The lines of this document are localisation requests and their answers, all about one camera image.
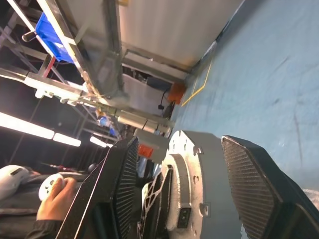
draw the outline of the white game controller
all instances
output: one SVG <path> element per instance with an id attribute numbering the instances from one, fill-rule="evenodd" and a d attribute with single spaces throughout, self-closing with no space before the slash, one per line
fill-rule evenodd
<path id="1" fill-rule="evenodd" d="M 45 200 L 49 196 L 52 190 L 52 186 L 58 178 L 62 179 L 62 186 L 65 186 L 64 178 L 61 174 L 56 173 L 47 177 L 47 179 L 43 181 L 39 189 L 39 199 L 41 201 Z"/>

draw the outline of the floor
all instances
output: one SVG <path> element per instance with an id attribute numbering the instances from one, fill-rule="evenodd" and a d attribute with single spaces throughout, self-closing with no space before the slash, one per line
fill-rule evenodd
<path id="1" fill-rule="evenodd" d="M 246 0 L 189 77 L 175 130 L 250 140 L 319 191 L 319 2 Z"/>

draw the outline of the hand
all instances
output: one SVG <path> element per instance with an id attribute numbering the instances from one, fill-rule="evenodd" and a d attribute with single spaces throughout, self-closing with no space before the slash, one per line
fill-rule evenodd
<path id="1" fill-rule="evenodd" d="M 39 207 L 37 220 L 64 220 L 73 202 L 76 185 L 73 178 L 65 178 L 64 181 L 63 189 L 62 179 L 58 178 L 55 181 L 49 196 L 42 201 Z"/>

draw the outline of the person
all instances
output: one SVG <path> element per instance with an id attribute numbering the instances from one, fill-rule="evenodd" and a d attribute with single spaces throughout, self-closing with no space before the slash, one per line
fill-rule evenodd
<path id="1" fill-rule="evenodd" d="M 64 181 L 64 188 L 60 178 L 53 184 L 49 196 L 38 209 L 36 221 L 26 239 L 54 239 L 58 234 L 75 196 L 76 180 L 65 178 Z"/>

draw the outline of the orange object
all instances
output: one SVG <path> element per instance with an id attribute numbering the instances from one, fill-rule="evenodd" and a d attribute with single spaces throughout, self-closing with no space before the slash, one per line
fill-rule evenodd
<path id="1" fill-rule="evenodd" d="M 139 149 L 138 149 L 139 156 L 142 156 L 145 158 L 151 158 L 153 151 L 154 151 L 153 148 L 139 144 Z"/>
<path id="2" fill-rule="evenodd" d="M 186 91 L 186 86 L 184 83 L 174 83 L 168 94 L 168 101 L 175 101 L 177 105 L 180 104 L 181 98 Z"/>

